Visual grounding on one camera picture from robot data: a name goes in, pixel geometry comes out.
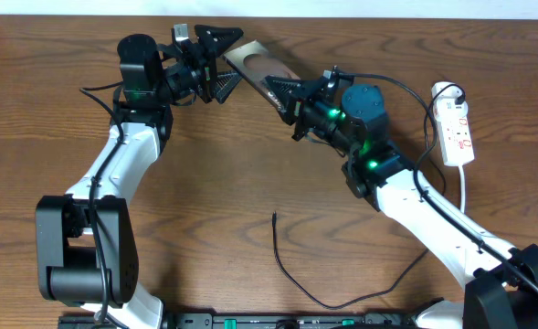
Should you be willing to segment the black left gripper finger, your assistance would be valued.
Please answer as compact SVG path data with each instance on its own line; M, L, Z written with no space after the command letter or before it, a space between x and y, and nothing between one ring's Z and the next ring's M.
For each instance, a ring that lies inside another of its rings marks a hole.
M244 36L243 30L239 27L211 27L205 25L195 25L195 34L198 43L204 47L205 52L215 58L223 55Z
M235 70L219 72L216 75L214 99L223 104L241 80L242 76Z

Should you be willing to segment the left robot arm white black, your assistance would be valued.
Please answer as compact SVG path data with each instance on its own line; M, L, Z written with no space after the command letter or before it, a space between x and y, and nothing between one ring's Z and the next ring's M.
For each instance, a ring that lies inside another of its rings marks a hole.
M121 80L112 84L109 137L89 171L61 196L37 203L37 282L41 295L89 312L86 327L168 328L164 302L139 282L129 205L170 138L173 108L224 102L239 83L217 60L237 27L175 25L169 44L145 34L117 47Z

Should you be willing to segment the Galaxy S25 Ultra smartphone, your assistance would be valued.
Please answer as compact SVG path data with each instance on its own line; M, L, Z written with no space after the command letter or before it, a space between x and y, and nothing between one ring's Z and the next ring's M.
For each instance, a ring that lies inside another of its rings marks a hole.
M281 107L281 103L274 92L267 87L265 78L267 76L293 80L300 78L257 40L229 50L223 55L223 59L276 109Z

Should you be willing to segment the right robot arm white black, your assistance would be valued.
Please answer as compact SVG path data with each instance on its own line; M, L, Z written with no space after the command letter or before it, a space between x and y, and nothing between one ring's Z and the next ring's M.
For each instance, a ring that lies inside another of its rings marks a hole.
M346 155L346 183L358 198L407 228L449 270L464 301L433 302L407 318L419 328L538 328L538 246L517 249L466 216L433 188L420 163L388 136L378 87L353 76L264 84L299 141L312 133Z

